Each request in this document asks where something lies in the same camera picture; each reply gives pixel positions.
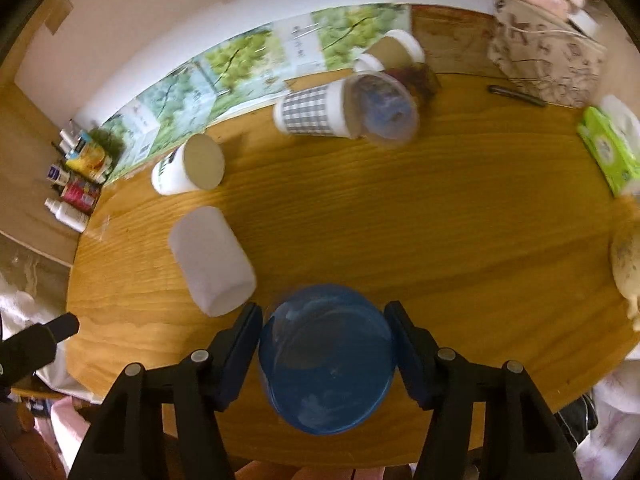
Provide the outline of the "blue translucent plastic cup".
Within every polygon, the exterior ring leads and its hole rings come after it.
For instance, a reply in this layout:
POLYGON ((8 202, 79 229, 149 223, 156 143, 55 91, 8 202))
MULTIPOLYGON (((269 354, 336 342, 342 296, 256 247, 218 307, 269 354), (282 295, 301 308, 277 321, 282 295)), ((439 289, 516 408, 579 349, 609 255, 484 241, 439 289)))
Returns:
POLYGON ((366 420, 386 397, 396 367, 383 313, 360 292, 330 284, 296 290, 274 309, 258 358, 273 408, 314 436, 366 420))

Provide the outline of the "plain white paper cup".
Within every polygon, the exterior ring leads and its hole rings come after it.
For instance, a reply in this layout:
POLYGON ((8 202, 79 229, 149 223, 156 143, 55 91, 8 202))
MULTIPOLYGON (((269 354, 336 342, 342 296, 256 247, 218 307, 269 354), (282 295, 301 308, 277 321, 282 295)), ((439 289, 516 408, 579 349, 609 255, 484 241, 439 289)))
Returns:
POLYGON ((168 246, 204 314, 223 316, 253 295, 250 259, 218 208, 200 207, 182 217, 169 232, 168 246))

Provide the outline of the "white paper cup, leaf print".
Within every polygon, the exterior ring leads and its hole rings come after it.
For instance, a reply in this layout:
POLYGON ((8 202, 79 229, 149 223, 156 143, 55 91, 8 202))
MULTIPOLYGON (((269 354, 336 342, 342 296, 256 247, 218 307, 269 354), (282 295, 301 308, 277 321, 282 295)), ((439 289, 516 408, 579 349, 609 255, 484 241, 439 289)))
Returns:
POLYGON ((210 191, 224 178, 224 153, 206 134, 194 134, 153 168, 154 190, 163 196, 210 191))

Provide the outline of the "dark patterned clear-lid cup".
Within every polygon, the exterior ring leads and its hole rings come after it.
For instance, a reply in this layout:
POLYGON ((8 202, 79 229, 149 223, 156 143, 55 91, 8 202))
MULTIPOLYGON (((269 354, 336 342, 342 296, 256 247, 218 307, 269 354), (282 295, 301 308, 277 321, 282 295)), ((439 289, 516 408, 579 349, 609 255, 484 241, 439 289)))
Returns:
POLYGON ((356 74, 350 97, 357 136, 386 146, 409 143, 439 90, 437 76, 426 63, 356 74))

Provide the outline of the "grey checked paper cup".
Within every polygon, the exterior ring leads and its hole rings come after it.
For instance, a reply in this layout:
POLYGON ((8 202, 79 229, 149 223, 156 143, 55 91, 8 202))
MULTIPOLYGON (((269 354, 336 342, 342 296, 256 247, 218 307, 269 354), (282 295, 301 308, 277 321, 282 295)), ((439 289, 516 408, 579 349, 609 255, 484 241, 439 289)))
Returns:
POLYGON ((274 124, 289 136, 357 139, 363 126, 356 81, 356 76, 349 76, 288 94, 274 104, 274 124))

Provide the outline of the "brown paper cup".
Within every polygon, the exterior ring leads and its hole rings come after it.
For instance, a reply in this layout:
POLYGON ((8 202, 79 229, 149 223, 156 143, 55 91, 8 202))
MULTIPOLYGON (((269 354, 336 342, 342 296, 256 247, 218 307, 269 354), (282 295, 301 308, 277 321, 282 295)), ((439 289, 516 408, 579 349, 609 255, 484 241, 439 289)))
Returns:
POLYGON ((391 29, 356 57, 352 70, 355 73, 384 72, 424 62, 425 52, 420 42, 410 32, 391 29))

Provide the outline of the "pink fleece clothing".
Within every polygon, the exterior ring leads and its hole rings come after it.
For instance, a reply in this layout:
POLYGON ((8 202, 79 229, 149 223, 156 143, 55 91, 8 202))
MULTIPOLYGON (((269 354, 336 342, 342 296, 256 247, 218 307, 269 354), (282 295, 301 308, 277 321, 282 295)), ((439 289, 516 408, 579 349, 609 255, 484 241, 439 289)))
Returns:
POLYGON ((584 479, 613 479, 639 440, 639 376, 625 370, 594 388, 598 426, 576 448, 584 479))

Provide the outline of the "white spray bottle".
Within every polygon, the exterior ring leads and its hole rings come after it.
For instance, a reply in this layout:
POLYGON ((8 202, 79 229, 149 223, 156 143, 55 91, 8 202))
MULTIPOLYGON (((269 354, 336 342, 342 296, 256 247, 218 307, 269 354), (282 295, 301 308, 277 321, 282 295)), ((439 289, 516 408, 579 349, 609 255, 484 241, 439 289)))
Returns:
POLYGON ((48 211, 55 216, 55 219, 63 223, 64 226, 68 226, 78 233, 83 233, 87 229, 89 217, 80 210, 70 206, 70 204, 54 200, 53 198, 47 198, 44 201, 44 206, 46 206, 48 211))

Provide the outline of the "red pink tube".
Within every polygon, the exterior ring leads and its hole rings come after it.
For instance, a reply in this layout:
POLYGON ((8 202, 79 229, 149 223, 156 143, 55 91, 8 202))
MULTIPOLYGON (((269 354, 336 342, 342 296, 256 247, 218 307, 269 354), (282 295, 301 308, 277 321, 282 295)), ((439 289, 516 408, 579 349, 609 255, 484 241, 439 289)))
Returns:
POLYGON ((101 189, 81 180, 68 181, 63 186, 60 197, 62 201, 91 216, 96 209, 96 203, 100 197, 101 189))

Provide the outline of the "beige round object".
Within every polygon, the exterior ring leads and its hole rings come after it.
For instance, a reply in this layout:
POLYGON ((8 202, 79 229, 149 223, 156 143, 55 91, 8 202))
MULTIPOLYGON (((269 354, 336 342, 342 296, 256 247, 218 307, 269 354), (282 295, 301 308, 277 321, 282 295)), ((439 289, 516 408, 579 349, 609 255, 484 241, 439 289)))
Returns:
POLYGON ((610 248, 612 275, 620 294, 627 301, 627 318, 639 331, 639 221, 623 224, 614 234, 610 248))

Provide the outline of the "green tissue pack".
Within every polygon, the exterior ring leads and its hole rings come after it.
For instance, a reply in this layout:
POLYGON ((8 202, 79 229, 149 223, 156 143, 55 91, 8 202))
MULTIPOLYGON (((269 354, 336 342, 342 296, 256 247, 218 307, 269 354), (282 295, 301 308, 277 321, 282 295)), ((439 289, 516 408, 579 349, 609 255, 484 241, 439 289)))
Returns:
POLYGON ((577 126, 578 136, 598 164, 613 195, 639 195, 639 159, 611 119, 590 106, 577 126))

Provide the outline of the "black pen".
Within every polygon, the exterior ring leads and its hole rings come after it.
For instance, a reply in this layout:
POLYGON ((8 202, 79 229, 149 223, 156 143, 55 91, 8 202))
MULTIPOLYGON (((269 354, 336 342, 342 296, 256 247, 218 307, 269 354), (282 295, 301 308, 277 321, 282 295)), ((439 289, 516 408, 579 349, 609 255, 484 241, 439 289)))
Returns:
POLYGON ((518 100, 532 104, 533 106, 546 107, 548 105, 545 100, 539 99, 536 96, 531 96, 530 94, 503 86, 497 86, 496 84, 488 84, 487 91, 494 96, 503 96, 504 98, 518 100))

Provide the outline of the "green leaf printed poster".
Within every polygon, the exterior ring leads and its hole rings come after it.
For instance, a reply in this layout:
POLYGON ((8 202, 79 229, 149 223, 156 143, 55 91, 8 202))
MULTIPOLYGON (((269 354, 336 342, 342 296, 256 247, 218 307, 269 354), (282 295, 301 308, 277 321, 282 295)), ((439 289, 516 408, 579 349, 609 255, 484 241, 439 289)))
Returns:
POLYGON ((139 93, 102 128, 122 142, 108 180, 252 103, 288 91, 297 77, 344 70, 386 32, 411 28, 406 4, 338 6, 258 26, 216 44, 139 93))

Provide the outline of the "patterned canvas tote bag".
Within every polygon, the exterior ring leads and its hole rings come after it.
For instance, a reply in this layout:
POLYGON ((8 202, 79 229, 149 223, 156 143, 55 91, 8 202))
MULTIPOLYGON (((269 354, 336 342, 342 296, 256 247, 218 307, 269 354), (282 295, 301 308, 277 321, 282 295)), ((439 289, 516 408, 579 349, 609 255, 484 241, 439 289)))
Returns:
POLYGON ((523 0, 494 0, 488 58, 521 92, 582 107, 597 88, 606 47, 523 0))

